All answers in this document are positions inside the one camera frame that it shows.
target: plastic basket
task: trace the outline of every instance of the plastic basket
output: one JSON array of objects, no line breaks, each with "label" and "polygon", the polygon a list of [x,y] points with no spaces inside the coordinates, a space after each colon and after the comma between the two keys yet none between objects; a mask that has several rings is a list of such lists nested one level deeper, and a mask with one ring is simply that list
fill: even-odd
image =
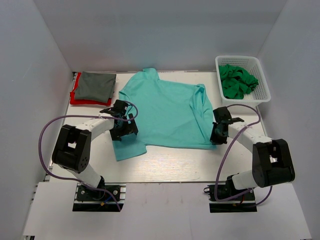
[{"label": "plastic basket", "polygon": [[[249,74],[253,75],[258,79],[258,86],[256,86],[255,90],[252,91],[250,94],[245,94],[243,99],[228,99],[225,98],[222,84],[220,79],[220,72],[219,72],[219,65],[232,65],[242,67],[249,72]],[[215,58],[215,67],[216,73],[218,77],[219,89],[222,98],[222,105],[227,106],[231,104],[245,104],[250,107],[256,107],[260,103],[269,102],[271,99],[269,88],[267,85],[267,81],[260,65],[259,60],[253,56],[217,56]],[[248,112],[243,108],[240,111],[236,112]]]}]

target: white basket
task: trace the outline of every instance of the white basket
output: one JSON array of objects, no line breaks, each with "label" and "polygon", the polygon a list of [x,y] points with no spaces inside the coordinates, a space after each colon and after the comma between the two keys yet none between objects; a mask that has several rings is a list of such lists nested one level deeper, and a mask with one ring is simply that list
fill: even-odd
[{"label": "white basket", "polygon": [[[258,79],[259,84],[255,90],[250,94],[245,94],[243,99],[228,99],[225,98],[222,84],[220,79],[219,65],[224,66],[226,64],[232,66],[242,67],[249,72],[249,74],[255,76]],[[269,102],[271,99],[267,81],[260,65],[259,60],[253,56],[217,56],[215,58],[216,73],[218,76],[218,83],[220,88],[220,94],[222,98],[222,105],[227,106],[230,104],[245,104],[250,107],[256,107],[260,103]],[[242,108],[232,107],[230,111],[235,113],[247,113],[248,111]]]}]

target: folded cloth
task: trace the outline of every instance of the folded cloth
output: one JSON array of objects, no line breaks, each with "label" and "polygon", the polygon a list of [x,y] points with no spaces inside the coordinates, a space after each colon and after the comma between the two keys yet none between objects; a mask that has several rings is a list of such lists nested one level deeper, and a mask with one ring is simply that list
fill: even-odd
[{"label": "folded cloth", "polygon": [[[146,153],[147,145],[216,148],[210,142],[213,108],[203,84],[160,80],[154,68],[145,68],[129,80],[119,99],[137,106],[135,123],[139,132],[112,142],[117,161]],[[129,107],[128,113],[135,115],[136,110]]]},{"label": "folded cloth", "polygon": [[259,84],[255,76],[239,66],[219,66],[223,95],[227,99],[243,99],[244,94],[250,94]]},{"label": "folded cloth", "polygon": [[89,104],[89,105],[103,105],[103,106],[110,106],[111,105],[111,97],[108,99],[107,102],[100,102],[100,101],[93,101],[93,100],[83,100],[83,99],[75,99],[75,90],[78,87],[79,78],[81,76],[81,72],[77,73],[75,84],[72,92],[70,92],[70,104],[71,105],[83,105],[83,104]]},{"label": "folded cloth", "polygon": [[109,73],[82,72],[78,87],[74,91],[74,99],[107,103],[114,93],[116,76]]}]

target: tabletop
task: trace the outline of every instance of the tabletop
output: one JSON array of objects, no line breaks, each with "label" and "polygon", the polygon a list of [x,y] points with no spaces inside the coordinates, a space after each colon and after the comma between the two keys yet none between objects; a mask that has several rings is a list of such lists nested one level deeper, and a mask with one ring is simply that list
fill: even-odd
[{"label": "tabletop", "polygon": [[[119,98],[119,91],[135,73],[117,73],[112,103]],[[221,107],[216,72],[159,72],[162,80],[186,84],[204,84],[207,96],[213,109]],[[69,105],[67,115],[98,115],[103,106]],[[255,113],[232,115],[241,117],[247,123],[255,122]],[[64,124],[78,125],[87,118],[67,118]],[[264,134],[261,123],[253,129]],[[91,143],[90,164],[96,172],[104,177],[106,183],[151,183],[151,182],[214,182],[220,162],[228,144],[217,146],[215,150],[170,148],[147,146],[147,153],[116,161],[113,144],[109,132],[101,134]],[[223,166],[220,180],[252,168],[252,154],[244,146],[236,142]],[[63,177],[73,177],[65,169],[54,164],[52,172]],[[50,182],[61,180],[51,177]]]}]

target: gray wall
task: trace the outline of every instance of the gray wall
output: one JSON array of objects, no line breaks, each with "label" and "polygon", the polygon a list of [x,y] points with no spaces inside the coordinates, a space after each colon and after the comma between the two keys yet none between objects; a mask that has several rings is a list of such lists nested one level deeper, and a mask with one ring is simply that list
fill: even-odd
[{"label": "gray wall", "polygon": [[[32,0],[0,1],[0,239],[21,239],[36,184],[41,128],[66,109],[71,71]],[[48,162],[57,126],[44,141]]]},{"label": "gray wall", "polygon": [[73,71],[212,70],[256,56],[286,0],[34,0]]},{"label": "gray wall", "polygon": [[288,0],[259,53],[271,93],[267,133],[288,141],[294,189],[311,236],[320,239],[320,1]]}]

